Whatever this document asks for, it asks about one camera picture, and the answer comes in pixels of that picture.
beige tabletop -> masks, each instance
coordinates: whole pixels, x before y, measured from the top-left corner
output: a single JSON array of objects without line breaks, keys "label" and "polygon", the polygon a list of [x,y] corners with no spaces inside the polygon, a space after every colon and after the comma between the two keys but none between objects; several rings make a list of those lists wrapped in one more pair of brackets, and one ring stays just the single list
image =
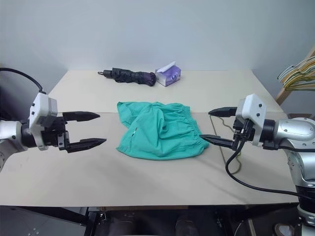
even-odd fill
[{"label": "beige tabletop", "polygon": [[[91,93],[86,92],[85,96],[90,97]],[[62,104],[62,97],[56,99],[58,106]],[[111,107],[117,101],[112,97],[107,102]],[[82,107],[73,103],[76,109],[72,111],[86,108],[85,103]],[[94,108],[102,110],[103,104],[99,100],[98,108],[96,105]],[[215,100],[212,100],[210,107],[214,105]],[[206,113],[192,113],[192,117],[203,134],[214,133]],[[284,117],[285,114],[279,111],[267,114],[267,118],[272,119]],[[225,120],[230,125],[234,121],[233,118]],[[232,138],[232,132],[218,118],[214,118],[214,124],[219,135]],[[297,201],[294,196],[259,192],[232,180],[225,172],[218,146],[210,145],[201,155],[180,160],[152,161],[126,156],[115,149],[127,131],[117,113],[100,113],[100,118],[87,122],[71,121],[66,127],[71,142],[93,137],[107,138],[107,141],[91,150],[75,153],[50,147],[47,151],[31,148],[11,156],[0,173],[0,205],[165,206]],[[227,159],[232,150],[223,148],[223,153]],[[242,169],[236,176],[241,180],[260,187],[295,190],[282,150],[268,151],[247,143],[240,160]],[[236,165],[232,162],[231,170]]]},{"label": "beige tabletop", "polygon": [[68,71],[49,96],[58,100],[58,111],[117,112],[118,101],[179,102],[192,112],[237,106],[256,93],[269,112],[283,112],[250,70],[182,71],[180,81],[164,87],[116,83],[97,71]]}]

teal cloth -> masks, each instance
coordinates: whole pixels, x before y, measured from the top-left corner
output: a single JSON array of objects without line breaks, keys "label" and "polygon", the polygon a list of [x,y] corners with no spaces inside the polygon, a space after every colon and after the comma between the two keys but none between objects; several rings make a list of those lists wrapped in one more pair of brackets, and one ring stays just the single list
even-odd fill
[{"label": "teal cloth", "polygon": [[180,103],[119,102],[121,122],[129,128],[118,151],[136,158],[170,160],[199,155],[209,143],[199,137],[190,108]]}]

dark floor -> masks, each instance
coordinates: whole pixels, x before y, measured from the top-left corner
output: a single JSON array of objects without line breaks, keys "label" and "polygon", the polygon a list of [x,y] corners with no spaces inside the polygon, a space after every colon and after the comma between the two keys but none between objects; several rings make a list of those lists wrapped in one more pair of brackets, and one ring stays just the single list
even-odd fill
[{"label": "dark floor", "polygon": [[[224,212],[235,211],[242,206],[224,206]],[[72,208],[72,211],[84,214],[81,207]],[[100,223],[96,229],[96,236],[106,236],[114,218],[134,213],[136,232],[140,235],[174,236],[177,219],[185,215],[195,223],[200,236],[234,235],[240,221],[223,217],[218,207],[198,206],[188,210],[139,210],[139,211],[109,211],[107,220]],[[262,217],[253,218],[253,225],[257,236],[272,236],[273,226],[276,223],[295,226],[298,214],[296,208],[278,210]],[[231,227],[224,227],[226,222]],[[78,224],[38,215],[16,207],[0,207],[0,236],[83,236],[85,227]],[[242,223],[236,236],[249,235],[247,222]]]}]

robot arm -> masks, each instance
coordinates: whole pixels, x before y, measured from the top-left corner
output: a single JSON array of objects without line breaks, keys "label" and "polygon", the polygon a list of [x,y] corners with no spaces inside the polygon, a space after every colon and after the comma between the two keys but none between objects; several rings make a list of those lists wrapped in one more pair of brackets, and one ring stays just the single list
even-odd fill
[{"label": "robot arm", "polygon": [[[31,78],[14,69],[0,68],[1,70]],[[27,121],[0,120],[0,172],[12,154],[26,151],[28,148],[38,147],[40,150],[47,150],[48,146],[54,146],[59,150],[76,152],[94,148],[106,141],[106,139],[92,138],[70,143],[69,133],[65,128],[68,121],[88,121],[98,118],[99,115],[92,112],[64,112],[58,117],[57,101],[44,93],[40,85],[39,87],[39,93],[30,107]]]},{"label": "robot arm", "polygon": [[255,94],[241,100],[238,107],[212,110],[209,115],[236,117],[233,124],[235,129],[233,140],[222,139],[215,135],[200,135],[200,137],[214,145],[231,148],[236,152],[240,151],[245,141],[252,141],[255,146],[263,143],[262,147],[267,150],[284,149],[297,193],[263,189],[241,182],[228,170],[228,164],[233,157],[227,161],[226,171],[234,180],[247,187],[298,196],[298,211],[303,220],[300,232],[304,232],[303,235],[308,235],[306,232],[315,235],[315,121],[307,118],[277,121],[265,119],[266,110],[265,104]]}]

purple tissue box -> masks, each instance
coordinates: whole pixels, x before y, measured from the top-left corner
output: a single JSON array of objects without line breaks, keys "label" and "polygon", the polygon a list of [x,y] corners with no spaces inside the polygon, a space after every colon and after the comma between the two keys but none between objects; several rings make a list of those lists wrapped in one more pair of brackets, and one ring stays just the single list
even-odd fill
[{"label": "purple tissue box", "polygon": [[181,69],[174,65],[164,72],[157,72],[156,70],[156,77],[157,82],[166,87],[180,80]]}]

